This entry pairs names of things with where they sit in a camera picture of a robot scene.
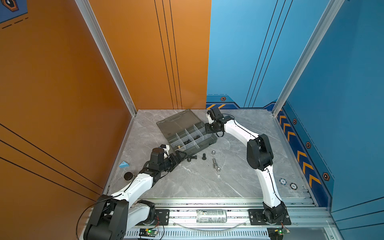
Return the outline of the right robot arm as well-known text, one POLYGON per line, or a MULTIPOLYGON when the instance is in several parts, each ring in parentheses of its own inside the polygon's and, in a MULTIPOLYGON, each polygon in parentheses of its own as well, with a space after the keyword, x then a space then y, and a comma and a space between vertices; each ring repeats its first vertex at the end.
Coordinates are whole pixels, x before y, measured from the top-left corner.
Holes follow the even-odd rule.
POLYGON ((263 215, 269 225, 283 224, 287 219, 287 207, 282 200, 273 173, 274 154, 265 134, 256 134, 240 125, 235 117, 221 113, 216 108, 207 111, 207 133, 227 133, 247 147, 247 162, 256 171, 263 192, 263 215))

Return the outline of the right aluminium corner post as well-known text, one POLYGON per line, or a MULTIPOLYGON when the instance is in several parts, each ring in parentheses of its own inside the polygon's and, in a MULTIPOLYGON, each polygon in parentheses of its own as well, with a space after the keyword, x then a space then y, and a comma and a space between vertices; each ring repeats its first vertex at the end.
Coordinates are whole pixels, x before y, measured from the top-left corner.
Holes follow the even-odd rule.
POLYGON ((319 44, 327 33, 333 20, 338 14, 340 8, 344 4, 344 0, 331 0, 328 2, 321 18, 319 19, 311 37, 309 38, 297 64, 295 65, 290 77, 288 78, 279 98, 272 110, 272 115, 277 117, 280 110, 282 110, 284 103, 288 99, 302 73, 310 62, 313 54, 317 50, 319 44))

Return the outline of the silver hex bolt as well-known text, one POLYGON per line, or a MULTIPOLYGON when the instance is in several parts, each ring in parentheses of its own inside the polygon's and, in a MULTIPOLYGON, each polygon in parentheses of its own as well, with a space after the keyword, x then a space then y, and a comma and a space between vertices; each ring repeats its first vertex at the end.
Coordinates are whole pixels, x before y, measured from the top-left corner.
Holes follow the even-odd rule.
POLYGON ((215 169, 218 169, 218 168, 219 168, 219 167, 218 167, 218 164, 217 164, 217 161, 216 161, 215 158, 213 158, 213 164, 214 164, 214 168, 215 168, 215 169))

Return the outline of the left circuit board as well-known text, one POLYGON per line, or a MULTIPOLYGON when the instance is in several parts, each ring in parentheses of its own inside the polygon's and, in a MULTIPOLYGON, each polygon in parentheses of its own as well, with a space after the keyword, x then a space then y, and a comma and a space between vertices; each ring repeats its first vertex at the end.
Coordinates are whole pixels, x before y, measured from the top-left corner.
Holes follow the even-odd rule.
POLYGON ((157 229, 144 229, 139 230, 139 239, 154 239, 159 234, 157 229))

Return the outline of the aluminium front rail frame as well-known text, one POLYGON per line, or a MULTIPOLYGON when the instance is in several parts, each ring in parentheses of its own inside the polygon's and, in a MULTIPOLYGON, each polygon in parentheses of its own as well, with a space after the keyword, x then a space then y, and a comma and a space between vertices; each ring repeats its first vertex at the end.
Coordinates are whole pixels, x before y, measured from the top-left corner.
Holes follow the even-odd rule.
POLYGON ((279 214, 261 198, 152 198, 132 206, 102 196, 80 240, 340 240, 325 207, 310 197, 283 198, 279 214))

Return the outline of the silver cylinder on rail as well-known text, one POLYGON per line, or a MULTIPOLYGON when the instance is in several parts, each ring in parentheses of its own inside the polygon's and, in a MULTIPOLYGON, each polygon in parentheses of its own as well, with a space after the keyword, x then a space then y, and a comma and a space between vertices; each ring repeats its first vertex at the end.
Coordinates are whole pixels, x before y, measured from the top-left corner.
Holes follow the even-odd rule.
POLYGON ((227 211, 223 209, 199 209, 197 210, 197 223, 226 223, 227 211))

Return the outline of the left aluminium corner post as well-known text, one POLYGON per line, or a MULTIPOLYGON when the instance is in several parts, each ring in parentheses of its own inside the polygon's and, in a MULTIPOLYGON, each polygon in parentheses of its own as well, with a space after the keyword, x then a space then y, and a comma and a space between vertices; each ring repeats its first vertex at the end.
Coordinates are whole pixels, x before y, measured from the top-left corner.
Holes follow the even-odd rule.
POLYGON ((124 82, 122 74, 118 68, 118 65, 114 59, 111 49, 107 43, 107 40, 103 34, 100 24, 96 18, 96 15, 92 9, 91 3, 86 0, 75 0, 83 19, 101 53, 103 60, 108 67, 111 76, 130 112, 133 117, 136 117, 137 110, 135 104, 131 98, 128 88, 124 82))

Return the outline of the right circuit board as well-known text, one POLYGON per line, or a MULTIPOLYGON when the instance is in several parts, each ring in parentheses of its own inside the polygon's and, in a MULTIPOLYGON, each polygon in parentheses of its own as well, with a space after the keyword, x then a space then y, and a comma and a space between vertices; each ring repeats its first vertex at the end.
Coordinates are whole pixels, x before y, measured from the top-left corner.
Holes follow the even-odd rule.
POLYGON ((268 230, 268 236, 271 240, 283 240, 285 235, 291 233, 291 231, 286 228, 267 229, 267 230, 268 230))

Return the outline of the white round marker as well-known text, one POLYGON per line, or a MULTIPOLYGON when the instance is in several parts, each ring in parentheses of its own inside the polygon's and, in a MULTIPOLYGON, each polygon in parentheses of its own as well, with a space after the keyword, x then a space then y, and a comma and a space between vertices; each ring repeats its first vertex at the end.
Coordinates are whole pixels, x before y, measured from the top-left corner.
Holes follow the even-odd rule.
POLYGON ((286 184, 287 184, 287 181, 286 181, 285 179, 280 179, 279 181, 280 181, 280 183, 281 183, 282 185, 286 185, 286 184))

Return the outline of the black round cap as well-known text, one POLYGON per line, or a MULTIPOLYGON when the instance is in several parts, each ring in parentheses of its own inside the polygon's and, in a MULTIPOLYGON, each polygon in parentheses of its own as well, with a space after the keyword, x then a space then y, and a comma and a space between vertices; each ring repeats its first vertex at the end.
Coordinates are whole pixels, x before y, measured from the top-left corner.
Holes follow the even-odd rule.
POLYGON ((125 181, 131 181, 134 178, 134 174, 131 172, 126 172, 124 174, 124 180, 125 181))

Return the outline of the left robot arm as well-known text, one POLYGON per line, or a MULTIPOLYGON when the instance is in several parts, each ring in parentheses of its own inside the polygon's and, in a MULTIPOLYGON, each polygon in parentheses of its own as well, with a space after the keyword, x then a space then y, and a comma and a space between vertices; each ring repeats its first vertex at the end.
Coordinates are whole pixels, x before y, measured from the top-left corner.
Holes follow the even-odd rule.
POLYGON ((172 172, 182 161, 190 158, 183 151, 169 153, 168 145, 154 148, 139 174, 121 190, 112 195, 101 195, 88 206, 91 216, 83 236, 78 232, 78 240, 121 240, 126 231, 138 223, 151 223, 156 218, 155 204, 140 200, 143 193, 150 190, 163 173, 172 172))

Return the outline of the grey plastic organizer box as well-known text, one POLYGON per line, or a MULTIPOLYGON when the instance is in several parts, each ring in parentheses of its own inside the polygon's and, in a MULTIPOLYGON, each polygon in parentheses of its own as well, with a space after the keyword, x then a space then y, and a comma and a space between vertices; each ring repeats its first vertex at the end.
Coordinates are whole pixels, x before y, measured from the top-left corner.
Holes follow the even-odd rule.
POLYGON ((218 139, 216 135, 206 132, 205 123, 191 110, 184 110, 160 120, 156 124, 169 142, 171 149, 175 153, 177 151, 184 152, 188 157, 194 156, 215 144, 218 139), (202 137, 194 140, 196 135, 201 135, 202 137), (184 145, 187 139, 193 139, 194 141, 184 145))

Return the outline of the aluminium corner post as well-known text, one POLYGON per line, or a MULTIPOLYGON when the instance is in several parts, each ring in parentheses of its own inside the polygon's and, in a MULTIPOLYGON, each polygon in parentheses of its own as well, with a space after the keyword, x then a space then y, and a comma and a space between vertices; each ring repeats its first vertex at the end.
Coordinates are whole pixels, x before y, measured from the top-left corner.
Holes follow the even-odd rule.
POLYGON ((288 78, 279 98, 272 110, 272 115, 277 117, 280 110, 282 110, 284 103, 288 99, 302 73, 310 62, 313 54, 317 50, 319 44, 327 33, 333 20, 338 14, 340 8, 344 4, 344 0, 331 0, 328 2, 321 18, 319 19, 311 37, 309 38, 297 64, 295 65, 290 77, 288 78))
POLYGON ((107 43, 107 40, 103 34, 100 24, 96 18, 96 15, 92 9, 91 3, 86 0, 75 0, 83 19, 101 53, 103 60, 108 67, 111 76, 130 112, 133 117, 136 117, 137 110, 135 104, 131 98, 128 88, 124 82, 122 74, 118 68, 118 65, 114 59, 111 49, 107 43))

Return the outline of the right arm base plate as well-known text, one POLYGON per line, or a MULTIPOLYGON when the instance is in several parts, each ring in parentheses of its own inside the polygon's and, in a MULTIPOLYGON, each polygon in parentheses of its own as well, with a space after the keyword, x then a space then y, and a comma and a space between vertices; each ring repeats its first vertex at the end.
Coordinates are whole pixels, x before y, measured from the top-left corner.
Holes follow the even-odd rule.
POLYGON ((291 218, 287 210, 249 209, 249 220, 252 226, 290 226, 291 218))

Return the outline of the black round marker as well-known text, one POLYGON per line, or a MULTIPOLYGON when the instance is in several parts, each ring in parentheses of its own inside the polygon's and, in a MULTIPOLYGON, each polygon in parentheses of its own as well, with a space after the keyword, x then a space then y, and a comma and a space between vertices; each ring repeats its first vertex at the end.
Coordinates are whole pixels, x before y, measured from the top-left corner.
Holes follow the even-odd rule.
POLYGON ((295 183, 291 183, 291 184, 290 184, 290 188, 291 188, 292 190, 297 190, 297 189, 298 189, 298 186, 297 186, 295 183))

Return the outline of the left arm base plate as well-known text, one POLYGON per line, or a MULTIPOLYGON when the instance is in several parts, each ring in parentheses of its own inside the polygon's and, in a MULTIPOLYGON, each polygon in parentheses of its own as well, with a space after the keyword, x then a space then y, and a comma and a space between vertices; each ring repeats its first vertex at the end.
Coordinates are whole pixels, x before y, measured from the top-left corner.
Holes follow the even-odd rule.
POLYGON ((170 210, 169 209, 156 209, 155 215, 150 217, 148 220, 142 222, 145 226, 154 226, 157 225, 160 221, 160 225, 167 226, 170 220, 170 210))

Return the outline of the black bolt near box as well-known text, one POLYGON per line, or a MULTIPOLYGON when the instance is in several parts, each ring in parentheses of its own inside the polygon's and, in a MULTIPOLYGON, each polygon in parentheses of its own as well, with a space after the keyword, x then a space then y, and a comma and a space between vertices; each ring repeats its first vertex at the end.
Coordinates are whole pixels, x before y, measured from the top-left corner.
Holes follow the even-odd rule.
POLYGON ((197 156, 190 156, 187 158, 187 162, 191 162, 192 160, 196 160, 197 158, 197 156))

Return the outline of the blue triangular wedge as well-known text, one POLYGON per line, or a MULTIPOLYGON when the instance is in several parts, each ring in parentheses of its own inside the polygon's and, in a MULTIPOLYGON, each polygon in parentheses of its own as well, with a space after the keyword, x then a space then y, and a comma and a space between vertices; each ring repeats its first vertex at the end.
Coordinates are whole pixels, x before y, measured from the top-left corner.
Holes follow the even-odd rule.
POLYGON ((122 161, 120 164, 119 164, 119 168, 128 168, 130 165, 127 163, 127 162, 125 162, 125 161, 122 161))

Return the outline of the circuit board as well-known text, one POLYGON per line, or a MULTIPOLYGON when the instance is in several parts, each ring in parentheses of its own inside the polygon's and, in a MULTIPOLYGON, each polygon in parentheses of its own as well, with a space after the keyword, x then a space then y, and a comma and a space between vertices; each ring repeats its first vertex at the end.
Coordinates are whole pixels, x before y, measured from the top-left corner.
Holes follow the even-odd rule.
POLYGON ((268 236, 271 240, 283 240, 285 235, 291 233, 291 231, 286 228, 267 229, 267 230, 268 230, 268 236))
POLYGON ((144 229, 139 230, 139 239, 154 239, 159 234, 157 229, 144 229))

